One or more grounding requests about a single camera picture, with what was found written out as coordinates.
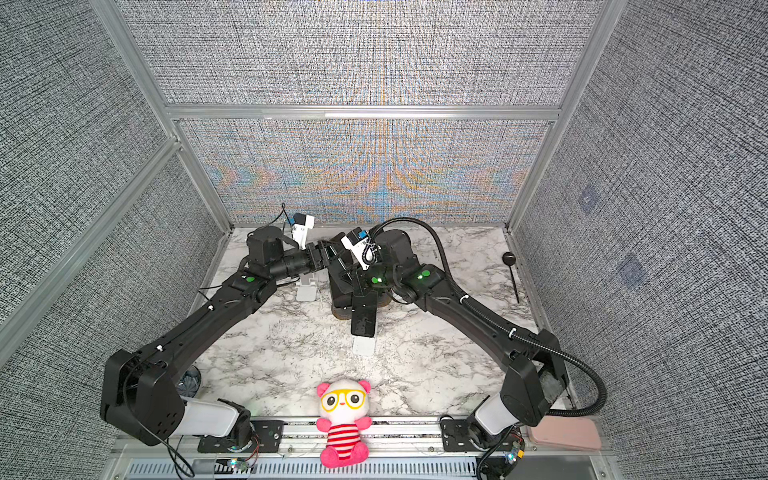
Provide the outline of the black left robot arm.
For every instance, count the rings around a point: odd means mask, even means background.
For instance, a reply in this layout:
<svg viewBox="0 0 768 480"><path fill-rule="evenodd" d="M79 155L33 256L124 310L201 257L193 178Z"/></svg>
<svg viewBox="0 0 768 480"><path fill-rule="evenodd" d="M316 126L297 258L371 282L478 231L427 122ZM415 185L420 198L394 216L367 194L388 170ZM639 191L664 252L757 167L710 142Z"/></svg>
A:
<svg viewBox="0 0 768 480"><path fill-rule="evenodd" d="M177 384L188 368L230 328L258 311L283 279L328 268L342 252L341 239L298 248L278 227L249 233L248 253L213 296L179 325L134 352L107 360L100 417L148 446L171 436L228 441L236 449L253 437L250 412L230 401L198 401Z"/></svg>

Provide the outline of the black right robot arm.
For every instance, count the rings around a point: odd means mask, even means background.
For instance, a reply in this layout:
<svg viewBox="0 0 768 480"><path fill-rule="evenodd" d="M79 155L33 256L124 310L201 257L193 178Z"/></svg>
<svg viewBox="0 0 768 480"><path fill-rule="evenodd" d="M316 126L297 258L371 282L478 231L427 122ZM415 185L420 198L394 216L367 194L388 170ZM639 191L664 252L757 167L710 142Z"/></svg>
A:
<svg viewBox="0 0 768 480"><path fill-rule="evenodd" d="M467 435L487 449L520 426L537 426L555 414L554 404L569 382L566 358L549 331L534 333L496 314L462 290L442 257L424 263L402 230L360 229L340 234L327 247L332 285L348 299L352 332L375 330L380 297L394 294L441 318L480 346L501 368L500 391L469 415Z"/></svg>

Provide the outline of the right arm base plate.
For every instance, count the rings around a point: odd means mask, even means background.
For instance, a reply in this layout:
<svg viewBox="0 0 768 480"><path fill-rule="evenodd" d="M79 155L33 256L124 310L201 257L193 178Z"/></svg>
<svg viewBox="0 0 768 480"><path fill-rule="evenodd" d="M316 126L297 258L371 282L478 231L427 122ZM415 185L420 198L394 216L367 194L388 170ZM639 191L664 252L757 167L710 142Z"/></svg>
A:
<svg viewBox="0 0 768 480"><path fill-rule="evenodd" d="M455 419L443 415L438 419L443 450L448 453L475 453L481 449L469 436L469 426L465 419Z"/></svg>

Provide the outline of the black front phone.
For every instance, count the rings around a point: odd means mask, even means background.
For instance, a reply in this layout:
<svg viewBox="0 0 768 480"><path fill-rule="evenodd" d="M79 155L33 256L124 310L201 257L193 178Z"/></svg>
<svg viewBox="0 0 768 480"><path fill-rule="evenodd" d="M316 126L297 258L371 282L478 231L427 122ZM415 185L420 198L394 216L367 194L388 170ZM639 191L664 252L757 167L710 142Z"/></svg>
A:
<svg viewBox="0 0 768 480"><path fill-rule="evenodd" d="M351 307L350 333L356 337L373 338L376 334L377 292L354 295Z"/></svg>

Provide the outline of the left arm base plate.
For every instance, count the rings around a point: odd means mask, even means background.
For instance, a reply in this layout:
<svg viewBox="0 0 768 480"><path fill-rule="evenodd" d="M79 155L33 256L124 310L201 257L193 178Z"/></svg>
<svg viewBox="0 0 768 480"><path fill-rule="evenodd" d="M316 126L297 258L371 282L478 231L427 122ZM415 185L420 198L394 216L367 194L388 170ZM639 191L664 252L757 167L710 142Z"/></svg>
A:
<svg viewBox="0 0 768 480"><path fill-rule="evenodd" d="M258 450L260 453L277 453L280 449L285 422L282 420L252 420L249 429L237 425L245 431L230 434L227 437L203 436L197 445L198 453L205 454L245 454Z"/></svg>

